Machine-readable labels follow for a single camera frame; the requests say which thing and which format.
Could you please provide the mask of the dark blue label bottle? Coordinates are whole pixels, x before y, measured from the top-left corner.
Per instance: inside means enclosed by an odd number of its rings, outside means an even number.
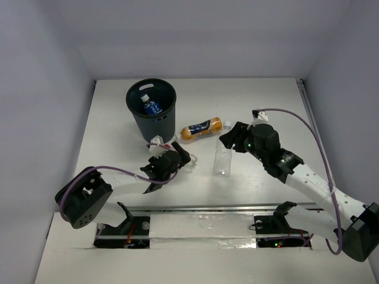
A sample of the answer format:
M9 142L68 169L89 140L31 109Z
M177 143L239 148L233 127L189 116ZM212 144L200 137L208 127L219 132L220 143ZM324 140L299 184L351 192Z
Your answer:
M163 111L160 105L156 101L152 100L148 94L142 95L140 99L143 102L143 108L147 115L158 115Z

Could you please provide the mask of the red label clear bottle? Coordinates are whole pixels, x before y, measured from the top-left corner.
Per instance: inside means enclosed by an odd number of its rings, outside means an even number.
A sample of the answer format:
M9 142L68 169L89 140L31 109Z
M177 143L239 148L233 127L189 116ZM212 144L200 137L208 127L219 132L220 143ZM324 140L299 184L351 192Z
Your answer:
M174 152L176 152L176 150L172 147L172 144L165 144L165 147L168 149L168 150L171 150L171 151L174 151ZM187 171L192 171L195 167L196 167L196 165L197 165L197 162L198 162L198 157L197 156L195 156L194 154L191 154L191 153L189 153L189 156L190 156L190 158L189 158L189 163L187 163L185 166L181 166L180 164L179 164L179 169L186 169Z

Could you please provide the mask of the clear unlabelled plastic bottle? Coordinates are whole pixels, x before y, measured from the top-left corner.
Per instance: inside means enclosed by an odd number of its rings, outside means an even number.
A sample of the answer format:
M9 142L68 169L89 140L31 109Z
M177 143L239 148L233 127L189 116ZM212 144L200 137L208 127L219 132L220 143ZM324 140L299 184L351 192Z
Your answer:
M216 152L214 158L213 175L228 178L230 176L230 167L232 163L232 150L225 148L220 141L223 134L228 133L232 129L232 123L225 121L216 140Z

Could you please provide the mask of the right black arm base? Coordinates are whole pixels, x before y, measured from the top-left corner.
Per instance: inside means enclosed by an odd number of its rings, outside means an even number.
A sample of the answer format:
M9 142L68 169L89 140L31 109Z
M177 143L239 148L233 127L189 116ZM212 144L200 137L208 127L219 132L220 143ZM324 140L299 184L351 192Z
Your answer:
M249 230L259 235L267 235L268 237L309 237L310 234L301 229L290 227L285 220L289 210L297 207L296 203L286 201L279 205L271 215L258 215L253 219L253 223L249 226Z

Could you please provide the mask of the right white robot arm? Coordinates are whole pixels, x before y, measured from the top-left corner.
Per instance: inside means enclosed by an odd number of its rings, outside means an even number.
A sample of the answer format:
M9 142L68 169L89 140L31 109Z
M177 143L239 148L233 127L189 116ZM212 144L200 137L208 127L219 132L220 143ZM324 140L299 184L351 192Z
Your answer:
M317 175L294 153L280 145L278 133L269 124L249 126L237 122L220 141L227 149L249 153L265 171L283 184L310 198L327 215L310 212L293 202L276 210L272 224L277 231L291 227L311 231L342 246L342 251L364 262L378 246L378 204L366 205L351 198Z

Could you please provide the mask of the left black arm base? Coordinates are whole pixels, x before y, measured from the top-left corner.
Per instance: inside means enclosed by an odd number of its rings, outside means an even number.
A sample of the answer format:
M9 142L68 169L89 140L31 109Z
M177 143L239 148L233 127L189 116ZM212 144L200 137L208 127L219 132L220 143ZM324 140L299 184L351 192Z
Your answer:
M122 222L119 222L118 226L112 226L107 223L98 223L98 232L94 237L94 241L97 241L97 239L100 237L101 233L107 229L111 228L112 230L118 232L119 234L124 234L126 232L129 232L131 230L132 225L134 224L134 216L129 211L129 209L120 201L117 202L117 205L123 210L124 212L124 219Z

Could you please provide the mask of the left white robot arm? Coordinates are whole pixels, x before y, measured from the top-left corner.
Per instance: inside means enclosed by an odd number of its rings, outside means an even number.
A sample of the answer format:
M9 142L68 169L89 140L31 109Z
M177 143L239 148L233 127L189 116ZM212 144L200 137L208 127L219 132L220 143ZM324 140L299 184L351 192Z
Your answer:
M171 182L179 170L191 162L189 152L176 141L170 145L152 141L147 146L152 156L148 165L140 168L146 177L112 166L86 167L55 195L61 217L74 229L93 222L113 192L112 186L102 178L101 170L112 170L148 182L145 190L148 194Z

